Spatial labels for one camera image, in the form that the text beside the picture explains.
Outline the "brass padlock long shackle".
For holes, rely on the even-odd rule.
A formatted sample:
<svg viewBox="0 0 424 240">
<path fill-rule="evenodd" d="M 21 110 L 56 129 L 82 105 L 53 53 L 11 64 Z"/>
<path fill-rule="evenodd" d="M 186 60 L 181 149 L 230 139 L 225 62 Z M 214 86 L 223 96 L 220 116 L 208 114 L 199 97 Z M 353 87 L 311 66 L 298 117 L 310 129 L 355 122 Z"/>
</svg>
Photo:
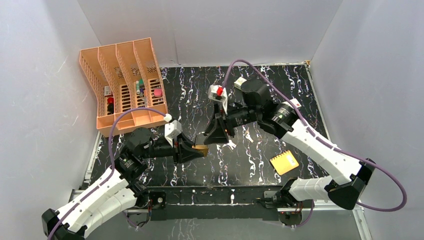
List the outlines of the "brass padlock long shackle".
<svg viewBox="0 0 424 240">
<path fill-rule="evenodd" d="M 193 142 L 192 148 L 199 153 L 202 153 L 204 157 L 206 157 L 209 153 L 209 146 L 207 144 L 204 144 L 204 141 L 206 139 L 207 135 L 204 132 L 200 132 L 198 135 L 195 136 Z"/>
</svg>

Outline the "silver key bunch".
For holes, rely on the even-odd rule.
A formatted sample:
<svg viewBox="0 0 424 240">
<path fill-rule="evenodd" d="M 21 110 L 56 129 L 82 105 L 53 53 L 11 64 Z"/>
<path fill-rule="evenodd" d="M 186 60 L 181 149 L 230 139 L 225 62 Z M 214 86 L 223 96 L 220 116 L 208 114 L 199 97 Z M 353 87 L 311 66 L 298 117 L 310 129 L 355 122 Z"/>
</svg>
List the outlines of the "silver key bunch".
<svg viewBox="0 0 424 240">
<path fill-rule="evenodd" d="M 234 150 L 237 147 L 237 145 L 232 140 L 229 140 L 226 146 L 229 147 L 231 150 Z"/>
</svg>

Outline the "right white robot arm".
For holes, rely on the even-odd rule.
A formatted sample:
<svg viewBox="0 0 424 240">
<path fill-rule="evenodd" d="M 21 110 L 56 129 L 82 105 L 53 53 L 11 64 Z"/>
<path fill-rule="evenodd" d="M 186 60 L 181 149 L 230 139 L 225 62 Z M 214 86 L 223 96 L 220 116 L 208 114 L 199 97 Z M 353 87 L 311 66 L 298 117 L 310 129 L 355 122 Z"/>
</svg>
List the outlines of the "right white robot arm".
<svg viewBox="0 0 424 240">
<path fill-rule="evenodd" d="M 305 200 L 332 201 L 352 210 L 367 186 L 374 167 L 339 152 L 337 147 L 308 123 L 302 123 L 294 101 L 276 103 L 268 86 L 259 80 L 241 84 L 243 104 L 227 106 L 226 90 L 211 85 L 208 98 L 214 102 L 214 112 L 206 127 L 205 145 L 224 145 L 235 135 L 235 128 L 256 123 L 265 132 L 294 146 L 326 172 L 326 177 L 289 180 L 281 189 L 281 200 L 295 207 Z"/>
</svg>

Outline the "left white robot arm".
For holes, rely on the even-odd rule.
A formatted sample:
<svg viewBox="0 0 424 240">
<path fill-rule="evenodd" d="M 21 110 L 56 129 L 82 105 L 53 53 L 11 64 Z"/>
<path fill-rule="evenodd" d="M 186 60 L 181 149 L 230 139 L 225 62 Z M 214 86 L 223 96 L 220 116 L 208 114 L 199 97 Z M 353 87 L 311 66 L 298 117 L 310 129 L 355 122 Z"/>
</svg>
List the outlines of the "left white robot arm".
<svg viewBox="0 0 424 240">
<path fill-rule="evenodd" d="M 49 240 L 84 240 L 125 210 L 152 206 L 149 191 L 139 180 L 148 168 L 146 160 L 172 157 L 175 164 L 182 164 L 206 157 L 208 151 L 183 133 L 171 141 L 164 136 L 154 140 L 149 129 L 137 128 L 101 177 L 66 205 L 42 214 L 43 232 Z"/>
</svg>

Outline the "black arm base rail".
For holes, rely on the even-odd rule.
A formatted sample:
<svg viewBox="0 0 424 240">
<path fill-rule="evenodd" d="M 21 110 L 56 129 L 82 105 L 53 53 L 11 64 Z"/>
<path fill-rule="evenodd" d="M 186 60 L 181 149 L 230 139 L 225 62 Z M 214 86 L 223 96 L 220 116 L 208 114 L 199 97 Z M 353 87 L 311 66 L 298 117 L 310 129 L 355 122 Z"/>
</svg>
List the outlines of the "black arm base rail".
<svg viewBox="0 0 424 240">
<path fill-rule="evenodd" d="M 331 201 L 305 200 L 294 206 L 267 205 L 280 186 L 151 186 L 152 221 L 179 219 L 305 220 L 314 211 L 340 211 Z"/>
</svg>

